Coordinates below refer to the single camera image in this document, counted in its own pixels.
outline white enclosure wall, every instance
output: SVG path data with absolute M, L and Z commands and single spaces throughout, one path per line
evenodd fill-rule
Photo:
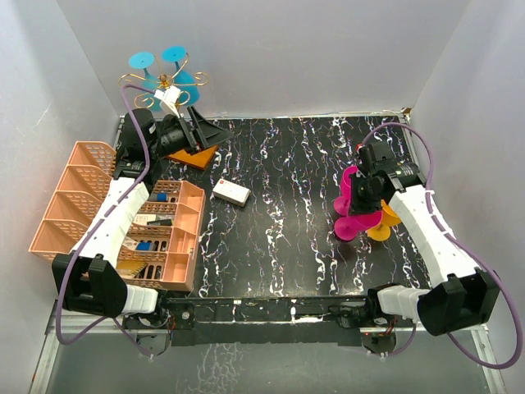
M 73 144 L 114 138 L 116 113 L 55 0 L 0 12 L 0 392 L 29 390 L 57 294 L 28 253 Z
M 525 317 L 523 48 L 523 1 L 473 0 L 422 90 L 413 125 L 434 149 L 441 212 L 509 285 Z M 515 334 L 501 300 L 489 328 L 498 361 L 507 360 Z M 524 368 L 521 359 L 504 371 L 509 392 L 523 392 Z
M 269 117 L 412 107 L 468 0 L 58 3 L 119 113 L 130 55 L 184 45 L 204 115 Z

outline orange stand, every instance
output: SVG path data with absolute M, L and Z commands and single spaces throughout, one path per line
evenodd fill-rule
M 193 155 L 186 153 L 184 150 L 180 150 L 177 153 L 171 154 L 168 158 L 204 171 L 212 161 L 215 151 L 217 151 L 216 145 Z

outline black marble surface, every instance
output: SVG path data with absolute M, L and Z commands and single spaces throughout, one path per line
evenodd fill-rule
M 208 197 L 192 296 L 357 295 L 387 282 L 428 287 L 421 256 L 402 225 L 386 242 L 333 234 L 333 201 L 354 150 L 393 117 L 218 121 L 234 138 L 199 171 L 169 162 L 165 179 L 187 180 Z M 400 128 L 383 129 L 395 155 L 409 159 Z M 221 177 L 248 187 L 240 208 L 212 196 Z

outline orange basket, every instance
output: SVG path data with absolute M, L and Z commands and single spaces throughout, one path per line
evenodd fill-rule
M 31 243 L 31 253 L 49 262 L 57 253 L 70 253 L 106 197 L 114 157 L 115 151 L 103 142 L 75 144 Z M 206 200 L 204 190 L 187 181 L 159 181 L 153 193 L 166 193 L 168 202 L 148 201 L 139 212 L 174 215 L 173 226 L 131 225 L 127 236 L 151 242 L 153 250 L 129 250 L 122 246 L 118 261 L 147 264 L 139 277 L 123 279 L 142 287 L 190 291 Z

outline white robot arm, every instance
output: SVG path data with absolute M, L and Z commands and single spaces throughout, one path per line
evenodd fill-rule
M 197 153 L 231 137 L 229 131 L 213 125 L 193 107 L 187 108 L 192 125 L 187 123 L 176 108 L 179 96 L 175 86 L 155 92 L 167 113 L 162 121 L 156 121 L 146 108 L 126 115 L 106 199 L 70 254 L 57 254 L 52 262 L 65 309 L 115 318 L 151 314 L 157 308 L 156 290 L 126 285 L 116 273 L 121 245 L 162 174 L 161 158 L 182 149 Z
M 386 142 L 367 144 L 358 153 L 360 171 L 351 176 L 349 213 L 375 212 L 385 200 L 418 247 L 432 287 L 423 290 L 388 284 L 370 289 L 367 302 L 371 315 L 400 315 L 414 323 L 422 322 L 432 335 L 485 323 L 500 289 L 488 273 L 446 238 L 445 234 L 454 234 L 434 204 L 433 191 L 423 187 L 425 178 L 419 168 L 413 163 L 398 163 Z

